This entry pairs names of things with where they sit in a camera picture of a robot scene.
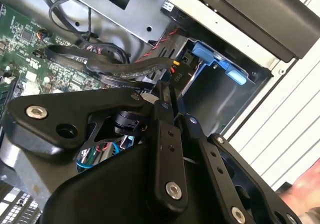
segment metal panel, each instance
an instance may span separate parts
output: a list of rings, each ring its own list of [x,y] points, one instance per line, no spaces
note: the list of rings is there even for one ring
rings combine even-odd
[[[304,0],[320,16],[320,0]],[[320,40],[231,139],[274,189],[293,183],[320,153]]]
[[[199,0],[168,0],[259,65],[269,68],[277,58]]]
[[[81,1],[146,43],[160,39],[170,23],[160,12],[165,0],[130,0],[125,10],[108,0]]]

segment black plastic bracket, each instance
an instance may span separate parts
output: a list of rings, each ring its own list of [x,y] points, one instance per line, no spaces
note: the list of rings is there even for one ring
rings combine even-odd
[[[300,223],[294,212],[226,139],[218,134],[212,134],[208,138],[208,142],[213,144],[212,147],[216,150],[214,155],[223,158],[224,165],[233,182],[232,189],[236,189],[246,212],[251,213],[256,223],[291,223],[291,218]]]
[[[220,215],[219,219],[223,220],[223,223],[237,223],[232,215],[232,208],[236,207],[243,213],[246,223],[255,223],[244,208],[217,147],[207,142],[199,122],[189,115],[180,116],[179,120],[183,128],[184,156],[205,168],[213,193],[211,205]]]
[[[147,200],[152,212],[172,217],[188,205],[181,132],[174,126],[169,87],[158,82],[156,90],[160,99],[144,140],[150,149]]]
[[[106,125],[103,131],[107,135],[102,139],[114,140],[119,138],[114,120],[121,111],[140,113],[150,105],[127,88],[25,96],[8,104],[3,128],[11,143],[20,148],[50,160],[70,160],[87,140],[84,148],[97,144],[94,139],[105,121],[113,125]],[[45,108],[47,116],[44,119],[27,116],[29,106]],[[90,123],[96,124],[93,130]]]

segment green circuit board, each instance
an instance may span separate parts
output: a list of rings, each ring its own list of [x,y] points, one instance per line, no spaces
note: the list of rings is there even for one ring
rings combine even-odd
[[[21,95],[107,87],[84,73],[35,55],[34,51],[45,45],[71,45],[54,33],[50,38],[39,40],[36,34],[43,29],[14,9],[0,4],[0,115],[9,99]]]

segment blue latch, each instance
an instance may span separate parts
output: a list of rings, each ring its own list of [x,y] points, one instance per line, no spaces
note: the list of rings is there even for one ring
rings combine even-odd
[[[198,74],[203,70],[203,68],[206,65],[211,66],[212,63],[217,63],[225,70],[225,74],[228,75],[234,81],[236,81],[239,85],[244,85],[247,82],[248,75],[246,75],[241,70],[233,66],[227,60],[216,59],[214,56],[214,52],[210,50],[209,46],[206,46],[205,44],[197,41],[194,45],[192,53],[201,58],[204,63],[202,67],[198,70],[198,73],[195,77],[198,76]]]

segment hand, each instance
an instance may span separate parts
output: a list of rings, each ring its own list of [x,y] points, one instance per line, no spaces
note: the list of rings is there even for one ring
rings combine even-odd
[[[320,207],[320,159],[280,197],[297,215]]]

